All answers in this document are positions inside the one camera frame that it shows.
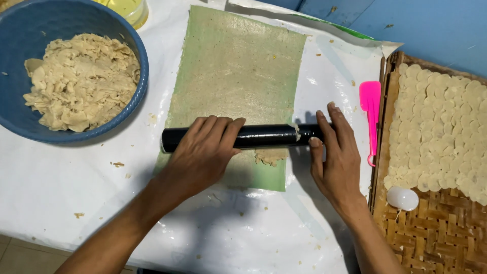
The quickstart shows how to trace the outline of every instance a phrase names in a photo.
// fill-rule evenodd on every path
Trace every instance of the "yellow oil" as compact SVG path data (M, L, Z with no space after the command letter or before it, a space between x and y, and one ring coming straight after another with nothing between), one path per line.
M146 0L94 0L120 14L134 29L140 28L149 16Z

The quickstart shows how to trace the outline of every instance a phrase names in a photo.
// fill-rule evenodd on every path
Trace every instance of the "black rolling pin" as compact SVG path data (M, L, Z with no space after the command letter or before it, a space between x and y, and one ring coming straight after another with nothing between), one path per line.
M162 148L173 153L188 128L166 128L162 132ZM301 125L252 125L243 126L235 140L234 148L272 148L308 145L311 137L323 141L323 133L317 124Z

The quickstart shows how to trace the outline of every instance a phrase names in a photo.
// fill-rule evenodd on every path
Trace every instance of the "bamboo tray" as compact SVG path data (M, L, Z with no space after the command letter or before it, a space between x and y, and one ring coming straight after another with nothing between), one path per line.
M457 189L420 192L419 206L399 212L386 202L383 179L389 167L389 125L399 93L399 65L418 64L422 69L464 76L487 85L487 79L410 57L391 55L382 66L382 100L377 139L380 140L373 172L369 206L406 273L487 274L487 206L472 202Z

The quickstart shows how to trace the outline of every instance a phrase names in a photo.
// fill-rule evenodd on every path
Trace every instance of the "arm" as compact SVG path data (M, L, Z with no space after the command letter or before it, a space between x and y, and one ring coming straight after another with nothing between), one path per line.
M351 230L361 272L404 274L392 249L374 223L367 200L360 193L360 155L354 132L333 102L328 104L328 113L335 130L330 127L323 112L316 113L323 131L326 160L322 161L321 141L311 138L311 175L319 190Z
M78 248L56 274L120 274L130 255L157 221L186 199L221 179L245 119L200 117L166 168L112 221Z

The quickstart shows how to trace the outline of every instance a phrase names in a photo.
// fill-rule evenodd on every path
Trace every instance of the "pink spatula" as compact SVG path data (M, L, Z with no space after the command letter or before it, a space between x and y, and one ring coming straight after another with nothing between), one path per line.
M370 154L367 157L369 165L372 163L372 157L377 155L377 123L379 122L379 105L380 105L380 82L367 81L360 84L358 88L360 96L360 107L367 112L369 120L369 140Z

